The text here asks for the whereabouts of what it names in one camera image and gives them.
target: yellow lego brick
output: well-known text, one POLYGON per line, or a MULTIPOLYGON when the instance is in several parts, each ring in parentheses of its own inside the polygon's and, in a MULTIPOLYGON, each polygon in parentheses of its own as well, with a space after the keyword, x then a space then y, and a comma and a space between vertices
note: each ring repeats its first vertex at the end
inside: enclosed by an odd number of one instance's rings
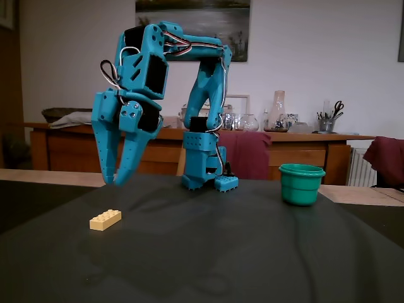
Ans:
POLYGON ((90 220, 90 229, 103 231, 120 219, 122 213, 119 210, 108 210, 90 220))

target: wooden cabinet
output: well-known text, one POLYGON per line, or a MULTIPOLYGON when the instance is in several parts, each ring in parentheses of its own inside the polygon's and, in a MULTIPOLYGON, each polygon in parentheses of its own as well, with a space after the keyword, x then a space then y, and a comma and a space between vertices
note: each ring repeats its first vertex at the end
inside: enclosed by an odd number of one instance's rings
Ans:
MULTIPOLYGON (((91 126, 49 129, 47 124, 25 123, 33 128, 31 145, 33 168, 70 172, 100 172, 97 146, 91 126)), ((138 172, 175 175, 182 148, 183 129, 162 129, 146 147, 138 172)), ((339 134, 268 133, 272 144, 268 179, 280 178, 283 163, 302 163, 324 167, 325 184, 345 185, 350 146, 347 140, 372 140, 371 136, 339 134)), ((119 155, 122 153, 122 138, 119 155)))

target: cloth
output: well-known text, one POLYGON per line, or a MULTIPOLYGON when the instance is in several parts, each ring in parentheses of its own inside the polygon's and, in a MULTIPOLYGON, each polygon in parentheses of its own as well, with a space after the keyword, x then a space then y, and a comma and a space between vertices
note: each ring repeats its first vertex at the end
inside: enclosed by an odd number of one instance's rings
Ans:
POLYGON ((59 120, 50 123, 50 128, 68 128, 81 124, 91 124, 91 112, 72 112, 59 120))
POLYGON ((391 187, 404 184, 404 140, 376 137, 364 159, 391 187))
POLYGON ((219 146, 226 147, 226 161, 240 179, 267 180, 271 138, 265 133, 221 132, 219 146))

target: lego brick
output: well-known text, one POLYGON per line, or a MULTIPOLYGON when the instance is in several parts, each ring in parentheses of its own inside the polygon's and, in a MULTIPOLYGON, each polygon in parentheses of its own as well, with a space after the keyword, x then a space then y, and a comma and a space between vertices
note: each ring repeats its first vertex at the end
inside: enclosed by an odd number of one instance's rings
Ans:
POLYGON ((218 191, 226 192, 239 186, 239 178, 235 176, 221 175, 215 178, 215 188, 218 191))
POLYGON ((118 210, 108 210, 90 220, 90 229, 103 231, 122 218, 118 210))

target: painting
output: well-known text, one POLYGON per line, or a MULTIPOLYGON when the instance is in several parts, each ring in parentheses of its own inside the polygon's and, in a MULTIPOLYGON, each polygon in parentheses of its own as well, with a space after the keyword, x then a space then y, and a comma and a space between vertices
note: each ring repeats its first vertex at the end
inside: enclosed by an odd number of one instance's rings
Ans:
POLYGON ((0 0, 0 26, 14 29, 14 0, 0 0))
POLYGON ((219 38, 232 61, 246 62, 250 0, 136 0, 136 25, 169 21, 187 35, 219 38))
POLYGON ((400 50, 398 51, 398 62, 404 62, 404 4, 403 4, 403 16, 401 18, 401 39, 400 39, 400 50))

